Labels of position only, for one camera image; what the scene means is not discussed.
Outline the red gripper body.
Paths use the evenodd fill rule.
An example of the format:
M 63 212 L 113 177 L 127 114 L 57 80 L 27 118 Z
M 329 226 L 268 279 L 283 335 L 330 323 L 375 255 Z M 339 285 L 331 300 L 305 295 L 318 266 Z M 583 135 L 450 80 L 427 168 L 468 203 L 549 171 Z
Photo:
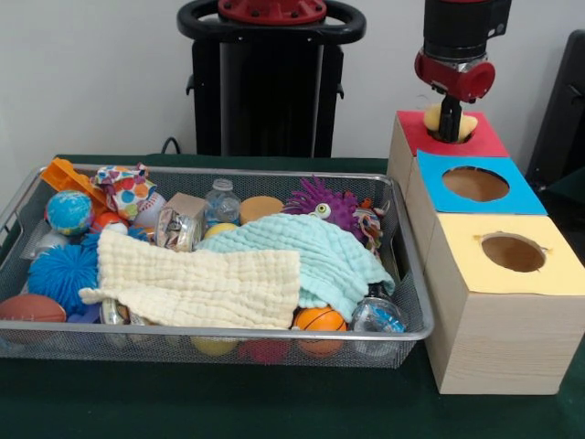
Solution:
M 495 81 L 495 66 L 483 56 L 464 63 L 433 59 L 421 50 L 414 62 L 417 76 L 442 94 L 460 102 L 482 99 Z

